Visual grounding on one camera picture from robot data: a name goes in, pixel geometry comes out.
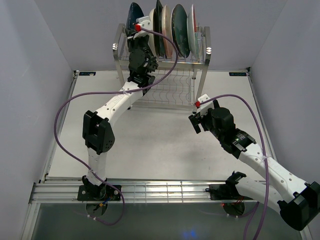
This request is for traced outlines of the green square plate dark rim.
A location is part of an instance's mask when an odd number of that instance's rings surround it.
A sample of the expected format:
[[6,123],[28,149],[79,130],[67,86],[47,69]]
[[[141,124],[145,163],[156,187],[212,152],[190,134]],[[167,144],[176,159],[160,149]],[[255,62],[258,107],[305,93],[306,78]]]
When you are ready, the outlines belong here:
[[[153,31],[162,33],[162,10],[163,6],[160,0],[156,1],[155,9],[153,12]],[[158,57],[165,56],[164,39],[158,35],[154,35],[155,52]]]

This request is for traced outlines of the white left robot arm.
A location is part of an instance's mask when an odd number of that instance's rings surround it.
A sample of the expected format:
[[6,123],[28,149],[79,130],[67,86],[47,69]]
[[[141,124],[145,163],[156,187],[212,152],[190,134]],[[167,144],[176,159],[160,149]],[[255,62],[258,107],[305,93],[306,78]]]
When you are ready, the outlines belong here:
[[134,33],[126,30],[129,50],[129,77],[105,105],[92,112],[88,110],[83,117],[82,137],[88,152],[90,170],[82,177],[84,188],[95,200],[106,195],[103,181],[107,179],[107,152],[115,143],[113,127],[119,117],[142,98],[155,81],[151,74],[158,68],[156,57],[150,46],[149,33]]

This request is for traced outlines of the cream round plate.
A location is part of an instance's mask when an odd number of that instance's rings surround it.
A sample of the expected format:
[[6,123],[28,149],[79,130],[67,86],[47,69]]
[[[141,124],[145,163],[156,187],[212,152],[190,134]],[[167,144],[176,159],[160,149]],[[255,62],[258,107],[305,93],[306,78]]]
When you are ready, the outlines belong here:
[[[151,23],[151,26],[152,26],[152,31],[155,30],[155,27],[154,27],[154,14],[155,14],[155,8],[153,8],[150,13],[149,13],[149,17],[150,17],[150,23]],[[152,54],[157,57],[158,54],[156,52],[156,47],[155,47],[155,39],[154,39],[154,35],[152,33],[149,34],[149,41],[148,41],[148,44],[149,44],[149,47],[152,51]]]

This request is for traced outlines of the cream and pink plate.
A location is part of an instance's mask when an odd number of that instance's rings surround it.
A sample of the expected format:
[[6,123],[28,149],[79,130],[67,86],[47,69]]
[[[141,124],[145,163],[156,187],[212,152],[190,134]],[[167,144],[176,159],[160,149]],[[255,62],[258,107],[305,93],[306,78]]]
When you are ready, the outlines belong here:
[[[165,5],[161,11],[161,32],[167,38],[172,40],[172,26],[171,26],[171,14],[168,5]],[[171,59],[173,55],[173,46],[172,44],[166,39],[163,39],[165,57],[167,59]]]

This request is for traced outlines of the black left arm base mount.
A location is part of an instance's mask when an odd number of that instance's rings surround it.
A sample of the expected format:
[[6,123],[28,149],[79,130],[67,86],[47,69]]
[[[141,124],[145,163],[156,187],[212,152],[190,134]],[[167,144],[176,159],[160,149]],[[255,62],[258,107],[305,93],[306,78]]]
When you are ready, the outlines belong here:
[[120,201],[121,195],[119,190],[121,190],[121,185],[115,185],[114,189],[108,185],[89,187],[81,185],[78,189],[77,200],[78,201],[104,201],[109,199],[110,201]]

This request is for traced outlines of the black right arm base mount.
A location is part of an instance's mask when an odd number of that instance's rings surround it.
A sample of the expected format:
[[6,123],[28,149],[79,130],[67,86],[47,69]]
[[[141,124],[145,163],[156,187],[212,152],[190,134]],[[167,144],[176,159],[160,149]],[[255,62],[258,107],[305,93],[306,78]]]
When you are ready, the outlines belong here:
[[241,195],[234,185],[210,184],[205,192],[210,194],[211,200],[236,200]]

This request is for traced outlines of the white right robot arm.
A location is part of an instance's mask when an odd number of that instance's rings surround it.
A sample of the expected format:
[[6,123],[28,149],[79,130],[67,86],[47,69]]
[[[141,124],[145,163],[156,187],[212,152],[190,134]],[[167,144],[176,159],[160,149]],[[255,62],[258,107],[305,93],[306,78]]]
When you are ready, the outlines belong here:
[[249,180],[244,173],[235,172],[225,182],[226,194],[232,199],[242,195],[263,201],[291,228],[302,231],[320,213],[319,183],[295,176],[267,156],[252,136],[236,127],[233,115],[217,100],[209,101],[205,95],[195,106],[197,113],[189,116],[195,132],[213,134],[227,153],[265,179],[265,185],[261,185]]

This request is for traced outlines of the dark blue leaf-shaped dish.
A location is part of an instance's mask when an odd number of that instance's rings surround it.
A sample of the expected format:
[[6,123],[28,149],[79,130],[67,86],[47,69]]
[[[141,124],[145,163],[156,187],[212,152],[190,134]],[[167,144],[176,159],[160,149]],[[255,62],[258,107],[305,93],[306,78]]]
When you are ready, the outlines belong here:
[[128,16],[126,20],[126,28],[130,30],[134,30],[134,24],[137,22],[136,20],[142,18],[144,16],[143,10],[136,3],[132,2],[129,7]]

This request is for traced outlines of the red and teal floral plate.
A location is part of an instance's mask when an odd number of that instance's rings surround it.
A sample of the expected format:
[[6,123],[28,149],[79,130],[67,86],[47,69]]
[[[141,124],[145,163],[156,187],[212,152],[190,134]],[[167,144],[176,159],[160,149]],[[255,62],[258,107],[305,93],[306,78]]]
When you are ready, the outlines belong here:
[[187,16],[187,37],[189,49],[192,52],[194,59],[197,60],[199,58],[199,46],[194,4],[191,5]]

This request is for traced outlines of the dark teal floral plate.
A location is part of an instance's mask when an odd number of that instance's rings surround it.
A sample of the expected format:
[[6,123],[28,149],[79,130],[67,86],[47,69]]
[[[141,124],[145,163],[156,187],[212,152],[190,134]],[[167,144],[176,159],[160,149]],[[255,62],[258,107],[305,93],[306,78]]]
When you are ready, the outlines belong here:
[[181,4],[177,4],[172,10],[171,29],[173,42],[178,49],[179,56],[184,59],[187,58],[191,50],[187,31],[187,14]]

